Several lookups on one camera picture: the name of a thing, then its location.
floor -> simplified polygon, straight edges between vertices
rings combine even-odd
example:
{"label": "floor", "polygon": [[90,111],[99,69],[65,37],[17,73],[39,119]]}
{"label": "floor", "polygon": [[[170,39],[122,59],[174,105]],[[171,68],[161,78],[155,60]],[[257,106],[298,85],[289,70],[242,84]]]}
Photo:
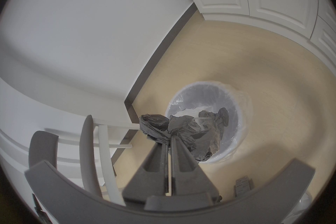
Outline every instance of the floor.
{"label": "floor", "polygon": [[[249,133],[232,158],[200,164],[224,200],[235,180],[255,187],[292,158],[316,169],[308,192],[316,198],[336,164],[336,78],[297,43],[253,26],[205,21],[197,11],[170,45],[133,106],[138,115],[164,114],[170,99],[195,81],[220,81],[246,92],[253,103]],[[139,131],[115,163],[123,188],[153,142]]]}

crumpled black plastic bag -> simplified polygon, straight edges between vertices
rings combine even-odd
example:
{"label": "crumpled black plastic bag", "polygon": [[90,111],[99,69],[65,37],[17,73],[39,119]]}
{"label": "crumpled black plastic bag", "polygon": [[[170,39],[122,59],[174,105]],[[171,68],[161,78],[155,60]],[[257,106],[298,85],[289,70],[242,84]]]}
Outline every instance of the crumpled black plastic bag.
{"label": "crumpled black plastic bag", "polygon": [[145,114],[139,121],[147,138],[170,146],[171,136],[177,135],[193,157],[204,162],[219,150],[224,127],[229,124],[229,114],[222,108],[218,113],[201,111],[198,118],[185,115],[168,119],[159,114]]}

beige floor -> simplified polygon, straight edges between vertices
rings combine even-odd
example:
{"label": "beige floor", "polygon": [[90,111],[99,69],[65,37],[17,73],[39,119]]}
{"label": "beige floor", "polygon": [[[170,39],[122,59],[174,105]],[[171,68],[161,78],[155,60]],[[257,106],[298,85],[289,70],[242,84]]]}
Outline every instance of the beige floor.
{"label": "beige floor", "polygon": [[[164,114],[175,92],[195,81],[215,80],[247,92],[254,116],[233,157],[201,164],[224,200],[235,180],[256,187],[294,157],[316,168],[308,188],[315,198],[336,164],[336,78],[308,50],[275,33],[237,23],[204,21],[196,12],[155,67],[133,106],[138,115]],[[133,148],[115,164],[124,187],[153,142],[138,132]]]}

white trash can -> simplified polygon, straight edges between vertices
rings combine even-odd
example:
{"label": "white trash can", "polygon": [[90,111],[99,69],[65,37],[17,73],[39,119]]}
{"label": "white trash can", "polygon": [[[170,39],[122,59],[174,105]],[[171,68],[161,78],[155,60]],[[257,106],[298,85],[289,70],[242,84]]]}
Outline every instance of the white trash can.
{"label": "white trash can", "polygon": [[203,163],[215,163],[234,153],[248,132],[253,109],[246,93],[232,86],[215,81],[200,81],[189,84],[175,94],[165,116],[190,115],[198,117],[202,110],[218,113],[222,107],[229,113],[229,125],[224,129],[219,151]]}

dark gray baseboard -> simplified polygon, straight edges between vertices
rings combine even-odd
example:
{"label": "dark gray baseboard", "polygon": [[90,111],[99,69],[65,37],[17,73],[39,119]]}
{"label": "dark gray baseboard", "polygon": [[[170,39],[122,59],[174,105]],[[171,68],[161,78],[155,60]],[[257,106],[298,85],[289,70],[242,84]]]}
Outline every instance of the dark gray baseboard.
{"label": "dark gray baseboard", "polygon": [[[154,68],[156,67],[157,63],[162,58],[163,54],[169,48],[170,44],[174,41],[175,37],[179,34],[182,30],[184,25],[188,22],[191,16],[196,12],[197,7],[195,3],[192,3],[191,6],[184,12],[181,18],[175,23],[166,37],[162,40],[161,44],[157,47],[151,58],[149,59],[148,63],[141,71],[139,77],[137,78],[136,82],[134,83],[133,87],[131,88],[128,96],[126,97],[124,103],[128,112],[128,115],[132,121],[132,123],[139,123],[139,116],[135,112],[133,108],[133,102],[137,97],[138,93],[140,92],[141,88],[145,84],[146,80],[148,79],[149,75],[152,73]],[[137,133],[137,130],[128,130],[127,134],[125,135],[124,139],[121,141],[120,144],[129,144],[132,140],[134,135]],[[113,154],[111,160],[112,163],[115,164],[117,159],[119,159],[120,155],[123,153],[124,148],[118,148],[115,153]]]}

